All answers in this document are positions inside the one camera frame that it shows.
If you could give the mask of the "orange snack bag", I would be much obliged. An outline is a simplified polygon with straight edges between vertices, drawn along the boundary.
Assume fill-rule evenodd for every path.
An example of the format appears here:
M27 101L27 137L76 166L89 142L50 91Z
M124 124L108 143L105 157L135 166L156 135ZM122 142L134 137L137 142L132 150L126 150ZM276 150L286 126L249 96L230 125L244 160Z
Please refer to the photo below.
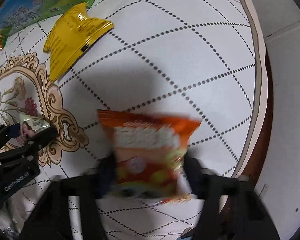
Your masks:
M111 194L164 203L191 199L179 176L200 120L101 109L97 117L115 155Z

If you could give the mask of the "floral tablecloth mat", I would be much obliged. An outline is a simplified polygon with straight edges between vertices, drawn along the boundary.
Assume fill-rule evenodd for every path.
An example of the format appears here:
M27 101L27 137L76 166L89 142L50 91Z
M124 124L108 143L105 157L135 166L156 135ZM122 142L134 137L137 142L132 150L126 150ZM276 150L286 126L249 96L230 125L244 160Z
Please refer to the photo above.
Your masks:
M0 124L25 111L60 132L40 152L39 175L8 201L17 232L53 178L82 175L107 155L98 109L201 120L190 147L225 177L244 170L261 128L265 52L251 0L95 0L88 14L114 29L57 82L43 52L57 17L13 34L0 52Z

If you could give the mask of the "cream franzzi wafer packet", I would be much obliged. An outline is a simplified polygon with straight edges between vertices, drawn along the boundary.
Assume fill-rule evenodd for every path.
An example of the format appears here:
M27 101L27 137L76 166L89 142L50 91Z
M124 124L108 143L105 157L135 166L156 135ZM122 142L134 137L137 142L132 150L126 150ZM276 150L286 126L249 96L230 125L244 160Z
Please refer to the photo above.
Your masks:
M37 116L31 116L20 113L19 120L20 132L19 137L17 137L16 140L20 146L23 146L25 142L30 140L36 134L50 127L49 122Z

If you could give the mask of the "yellow snack packet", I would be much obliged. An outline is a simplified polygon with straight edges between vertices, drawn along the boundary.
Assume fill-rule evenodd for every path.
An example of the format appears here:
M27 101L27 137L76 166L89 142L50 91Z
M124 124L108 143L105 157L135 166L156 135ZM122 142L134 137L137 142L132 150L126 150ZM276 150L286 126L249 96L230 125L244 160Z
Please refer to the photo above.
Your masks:
M113 22L89 17L85 3L73 6L54 24L43 47L50 55L50 80L57 81L103 35Z

